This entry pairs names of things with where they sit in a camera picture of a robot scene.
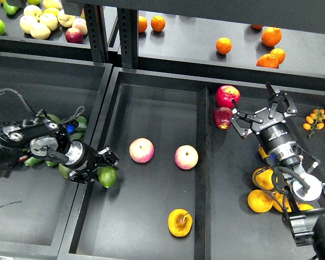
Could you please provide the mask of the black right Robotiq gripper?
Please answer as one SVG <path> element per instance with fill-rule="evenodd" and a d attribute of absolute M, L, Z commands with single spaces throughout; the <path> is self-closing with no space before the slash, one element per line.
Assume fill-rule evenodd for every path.
<path fill-rule="evenodd" d="M 254 115 L 248 114 L 241 112 L 235 99 L 232 99 L 231 124 L 242 139 L 252 132 L 255 133 L 266 154 L 294 157 L 293 146 L 296 140 L 290 133 L 285 118 L 295 116 L 297 108 L 287 92 L 274 89 L 268 82 L 265 86 L 271 95 L 269 108 L 263 108 Z"/>

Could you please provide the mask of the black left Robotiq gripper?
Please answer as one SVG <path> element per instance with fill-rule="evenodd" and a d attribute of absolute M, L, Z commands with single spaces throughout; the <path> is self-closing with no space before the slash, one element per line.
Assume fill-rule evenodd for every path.
<path fill-rule="evenodd" d="M 119 158 L 109 145 L 97 152 L 83 141 L 74 140 L 65 156 L 68 161 L 63 165 L 72 170 L 68 173 L 68 179 L 76 183 L 99 181 L 97 170 L 100 166 L 119 169 Z"/>

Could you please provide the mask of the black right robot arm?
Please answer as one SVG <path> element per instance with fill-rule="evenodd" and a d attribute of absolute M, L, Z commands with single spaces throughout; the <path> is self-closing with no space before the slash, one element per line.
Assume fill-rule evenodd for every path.
<path fill-rule="evenodd" d="M 275 90 L 267 83 L 271 98 L 268 107 L 243 113 L 234 99 L 231 123 L 241 138 L 254 133 L 259 141 L 259 153 L 266 162 L 265 169 L 273 171 L 273 187 L 258 188 L 273 198 L 272 192 L 282 194 L 274 198 L 289 223 L 297 246 L 311 245 L 316 259 L 325 259 L 325 182 L 311 175 L 320 163 L 314 159 L 305 170 L 302 165 L 305 151 L 298 145 L 287 127 L 286 119 L 297 114 L 297 108 L 288 93 Z"/>

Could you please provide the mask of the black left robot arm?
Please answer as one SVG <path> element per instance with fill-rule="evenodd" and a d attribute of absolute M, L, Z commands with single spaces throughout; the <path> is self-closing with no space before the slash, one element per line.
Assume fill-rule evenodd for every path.
<path fill-rule="evenodd" d="M 115 172 L 119 158 L 106 146 L 96 151 L 83 142 L 86 123 L 82 117 L 85 108 L 80 106 L 65 119 L 34 111 L 24 97 L 13 91 L 32 114 L 22 122 L 0 123 L 0 177 L 10 175 L 12 168 L 23 162 L 33 165 L 45 161 L 57 165 L 61 174 L 74 182 L 103 182 L 105 170 Z"/>

